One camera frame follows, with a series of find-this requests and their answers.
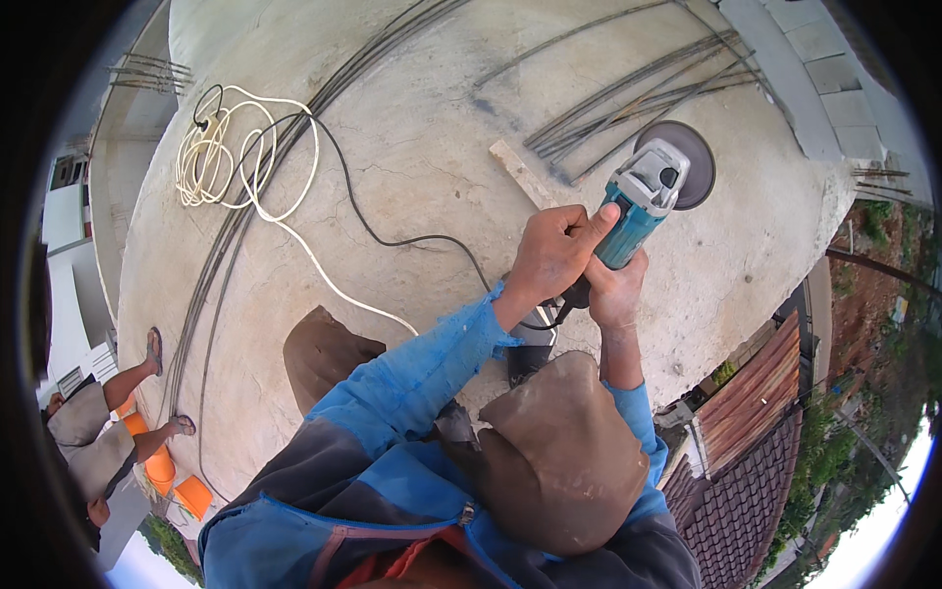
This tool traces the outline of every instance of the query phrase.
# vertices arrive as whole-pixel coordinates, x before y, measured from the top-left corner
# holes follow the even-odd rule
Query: brown hat
[[[648,475],[641,442],[585,352],[567,352],[488,403],[472,477],[510,538],[559,556],[603,546]]]

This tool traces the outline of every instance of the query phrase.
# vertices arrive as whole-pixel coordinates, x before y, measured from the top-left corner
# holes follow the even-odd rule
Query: angle grinder
[[[715,180],[716,161],[699,133],[678,121],[652,124],[638,136],[634,155],[612,173],[605,186],[600,206],[616,203],[621,214],[595,248],[595,255],[612,270],[624,268],[671,211],[699,206]],[[565,303],[552,327],[561,324],[572,309],[589,306],[589,289],[583,275],[562,293]]]

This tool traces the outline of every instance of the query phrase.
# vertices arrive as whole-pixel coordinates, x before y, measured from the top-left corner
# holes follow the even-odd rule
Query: flip flop
[[[193,423],[193,420],[189,416],[173,416],[171,421],[174,421],[178,426],[180,426],[180,433],[183,435],[194,435],[196,433],[196,424]]]
[[[154,346],[151,345],[151,342],[147,342],[147,355],[151,356],[157,363],[157,373],[155,376],[161,376],[164,373],[164,340],[160,336],[160,330],[156,327],[152,327],[150,331],[157,334],[157,345],[160,346],[160,353],[154,351]]]

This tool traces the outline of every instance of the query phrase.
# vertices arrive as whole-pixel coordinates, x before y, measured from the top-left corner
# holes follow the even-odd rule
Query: shorts
[[[48,428],[85,499],[101,497],[135,451],[123,421],[98,433],[110,419],[100,383],[83,386],[49,418]]]

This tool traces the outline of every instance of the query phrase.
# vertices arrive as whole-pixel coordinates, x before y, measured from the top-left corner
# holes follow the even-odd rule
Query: white extension cord
[[[227,90],[241,92],[245,96],[248,96],[249,100],[244,100],[231,108],[219,106],[219,111],[217,114],[220,116],[218,117],[215,115],[204,115],[204,112],[208,108],[219,103],[219,95]],[[219,93],[214,94],[212,97],[207,97],[204,102],[205,104],[203,107],[197,111],[195,119],[208,121],[209,126],[205,131],[203,131],[199,126],[196,125],[196,123],[190,123],[191,126],[184,135],[183,140],[180,142],[180,147],[177,149],[177,160],[174,171],[176,175],[176,188],[180,192],[181,203],[183,203],[185,206],[211,204],[223,205],[229,208],[243,208],[249,205],[254,205],[255,212],[258,213],[259,217],[261,217],[264,221],[272,222],[278,225],[291,237],[296,239],[298,243],[300,243],[301,247],[304,248],[308,256],[311,258],[311,261],[314,262],[314,265],[317,268],[317,271],[320,272],[324,282],[326,282],[327,286],[333,289],[333,292],[337,293],[340,298],[344,299],[348,303],[366,309],[367,311],[372,311],[373,313],[377,313],[397,321],[399,324],[403,325],[406,329],[412,332],[413,335],[418,335],[418,332],[415,330],[415,328],[406,322],[405,319],[397,317],[392,313],[387,313],[381,309],[377,309],[376,307],[371,307],[366,303],[361,303],[337,288],[333,281],[328,278],[327,273],[324,272],[324,269],[320,266],[320,262],[317,261],[317,258],[311,251],[311,248],[307,245],[307,242],[304,241],[304,239],[302,239],[294,229],[288,227],[283,222],[292,213],[294,213],[295,210],[298,209],[298,206],[300,206],[301,202],[307,196],[307,192],[310,190],[311,184],[314,182],[314,176],[317,173],[317,163],[320,159],[320,140],[318,138],[317,125],[315,124],[314,116],[311,114],[311,111],[308,109],[307,105],[287,98],[263,98],[261,96],[255,96],[254,94],[243,90],[239,86],[226,86],[220,90]],[[311,131],[314,133],[314,163],[311,165],[311,174],[308,176],[307,183],[304,185],[304,190],[302,190],[298,196],[298,200],[296,200],[295,203],[291,205],[291,207],[288,208],[286,212],[279,216],[272,215],[259,203],[259,193],[265,187],[265,183],[268,181],[274,166],[274,157],[270,157],[265,170],[263,172],[261,170],[262,153],[265,151],[264,135],[266,133],[271,134],[271,150],[272,153],[274,153],[275,148],[278,146],[277,129],[274,126],[272,126],[268,131],[264,131],[261,128],[253,129],[242,141],[242,147],[239,149],[238,159],[234,159],[232,151],[223,144],[233,113],[243,106],[255,106],[265,114],[269,123],[275,122],[271,116],[271,113],[268,112],[264,106],[262,106],[262,103],[281,103],[297,106],[303,112],[307,113],[308,122],[311,124]],[[255,151],[254,162],[250,164],[248,162],[242,161],[243,157],[245,156],[246,147],[249,146],[252,141],[259,136],[263,137],[258,140],[258,149]],[[200,162],[201,155],[203,156],[202,164]],[[225,174],[224,178],[220,178],[220,170],[224,170],[222,163],[223,156],[229,160],[229,172]],[[232,185],[233,178],[236,175],[236,162],[240,161],[242,163],[238,167],[238,173],[242,180],[242,186],[244,186],[245,190],[247,190],[249,193],[249,200],[242,205],[230,205],[229,203],[223,202],[223,199],[225,198],[229,187]],[[251,169],[251,172],[248,174],[248,176],[252,177],[251,183],[249,182],[249,178],[245,171],[246,165],[249,165]]]

